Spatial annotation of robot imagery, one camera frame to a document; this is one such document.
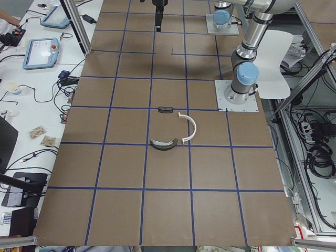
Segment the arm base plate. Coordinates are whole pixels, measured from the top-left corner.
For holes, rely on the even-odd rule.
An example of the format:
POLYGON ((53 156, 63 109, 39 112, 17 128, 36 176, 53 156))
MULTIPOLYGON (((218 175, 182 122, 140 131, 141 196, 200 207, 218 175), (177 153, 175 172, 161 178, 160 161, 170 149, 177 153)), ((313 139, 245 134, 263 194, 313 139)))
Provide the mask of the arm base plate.
POLYGON ((238 22, 237 19, 231 17, 229 23, 218 26, 215 25, 213 21, 213 14, 206 14, 206 24, 207 24, 207 33, 209 35, 227 35, 227 36, 238 36, 238 22))
POLYGON ((253 88, 246 94, 237 94, 232 90, 231 80, 215 80, 218 110, 221 112, 258 112, 253 88))

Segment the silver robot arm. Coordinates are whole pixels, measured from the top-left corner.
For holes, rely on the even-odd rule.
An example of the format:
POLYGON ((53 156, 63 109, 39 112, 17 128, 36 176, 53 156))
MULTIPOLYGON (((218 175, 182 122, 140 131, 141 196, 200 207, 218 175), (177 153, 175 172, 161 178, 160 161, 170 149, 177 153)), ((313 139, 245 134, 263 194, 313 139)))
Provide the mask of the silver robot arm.
POLYGON ((256 11, 248 26, 247 33, 240 45, 233 51, 231 62, 233 80, 225 91, 226 99, 233 104, 243 104, 249 96, 251 87, 257 82, 258 67, 253 63, 257 49, 272 18, 291 9, 296 1, 229 1, 243 7, 252 7, 256 11))
MULTIPOLYGON (((157 32, 161 32, 164 7, 168 4, 168 1, 152 0, 152 4, 155 6, 155 28, 157 32)), ((224 25, 229 24, 230 21, 231 21, 231 13, 227 11, 226 7, 224 6, 215 7, 212 21, 212 24, 215 28, 220 29, 224 25)))

